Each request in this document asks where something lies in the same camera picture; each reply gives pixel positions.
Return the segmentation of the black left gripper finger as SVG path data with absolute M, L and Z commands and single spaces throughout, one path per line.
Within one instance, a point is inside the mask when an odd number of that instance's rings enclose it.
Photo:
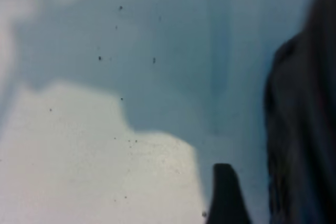
M 238 176 L 230 164 L 213 166 L 213 198 L 207 223 L 251 223 Z

